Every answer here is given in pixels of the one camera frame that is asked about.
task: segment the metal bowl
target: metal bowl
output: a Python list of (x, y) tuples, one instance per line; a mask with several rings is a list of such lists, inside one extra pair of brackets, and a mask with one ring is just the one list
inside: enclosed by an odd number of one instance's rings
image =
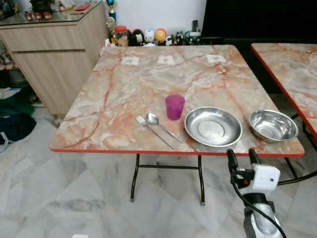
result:
[(191, 110), (185, 118), (184, 125), (194, 140), (212, 147), (232, 145), (242, 135), (242, 126), (238, 119), (224, 109), (216, 107)]
[(266, 142), (291, 140), (298, 127), (287, 115), (271, 110), (256, 111), (249, 117), (253, 133)]

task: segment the metal fork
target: metal fork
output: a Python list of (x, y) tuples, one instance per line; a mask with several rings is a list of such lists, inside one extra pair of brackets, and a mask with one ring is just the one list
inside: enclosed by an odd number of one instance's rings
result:
[(158, 136), (158, 138), (160, 138), (166, 145), (168, 145), (170, 148), (174, 149), (173, 146), (171, 146), (167, 141), (165, 141), (159, 134), (157, 134), (152, 128), (150, 128), (148, 126), (148, 123), (144, 120), (144, 118), (141, 116), (141, 115), (138, 115), (135, 117), (136, 120), (138, 121), (138, 123), (141, 125), (141, 126), (146, 126), (148, 129), (150, 129), (155, 135)]

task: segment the pink plastic cup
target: pink plastic cup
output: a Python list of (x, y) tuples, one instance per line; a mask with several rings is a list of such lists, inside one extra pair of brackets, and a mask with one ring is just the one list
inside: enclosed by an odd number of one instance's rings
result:
[(178, 120), (182, 115), (185, 99), (180, 95), (169, 95), (165, 98), (167, 117), (171, 120)]

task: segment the spoon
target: spoon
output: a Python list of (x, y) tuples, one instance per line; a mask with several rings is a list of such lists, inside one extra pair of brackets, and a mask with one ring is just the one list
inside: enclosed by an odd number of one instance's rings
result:
[(167, 132), (168, 134), (170, 134), (172, 137), (174, 137), (176, 140), (178, 140), (179, 142), (183, 143), (183, 141), (181, 139), (179, 139), (177, 137), (177, 135), (175, 135), (173, 132), (171, 132), (167, 127), (163, 126), (162, 124), (159, 123), (159, 118), (153, 114), (153, 113), (148, 113), (147, 114), (147, 121), (149, 124), (151, 125), (158, 125), (159, 128), (161, 128), (162, 130), (164, 130), (165, 132)]

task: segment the cabinet countertop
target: cabinet countertop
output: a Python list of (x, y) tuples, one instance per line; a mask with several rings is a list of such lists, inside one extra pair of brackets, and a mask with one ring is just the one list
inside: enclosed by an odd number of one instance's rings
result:
[(63, 24), (76, 24), (80, 19), (82, 19), (86, 14), (88, 14), (92, 9), (94, 9), (98, 4), (102, 3), (101, 1), (92, 2), (92, 6), (83, 14), (71, 14), (71, 12), (77, 7), (75, 6), (71, 10), (68, 10), (64, 13), (53, 12), (52, 18), (50, 20), (37, 20), (33, 16), (33, 21), (28, 21), (24, 16), (24, 13), (15, 14), (3, 21), (0, 21), (0, 27), (2, 26), (18, 26), (24, 27), (26, 25), (36, 26), (37, 24), (48, 24), (48, 23), (63, 23)]

